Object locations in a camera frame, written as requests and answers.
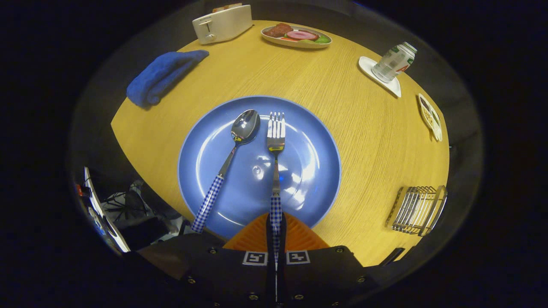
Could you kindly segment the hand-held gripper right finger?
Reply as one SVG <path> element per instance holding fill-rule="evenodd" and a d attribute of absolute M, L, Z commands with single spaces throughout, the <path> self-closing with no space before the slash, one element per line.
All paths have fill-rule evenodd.
<path fill-rule="evenodd" d="M 284 213 L 277 255 L 279 308 L 346 308 L 378 288 L 374 267 L 363 267 L 348 247 L 327 245 Z"/>

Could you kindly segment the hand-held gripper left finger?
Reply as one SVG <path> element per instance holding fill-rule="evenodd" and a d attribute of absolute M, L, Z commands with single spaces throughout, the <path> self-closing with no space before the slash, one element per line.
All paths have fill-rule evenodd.
<path fill-rule="evenodd" d="M 229 242 L 204 232 L 180 237 L 186 265 L 180 275 L 187 308 L 272 308 L 274 262 L 268 250 L 268 214 Z"/>

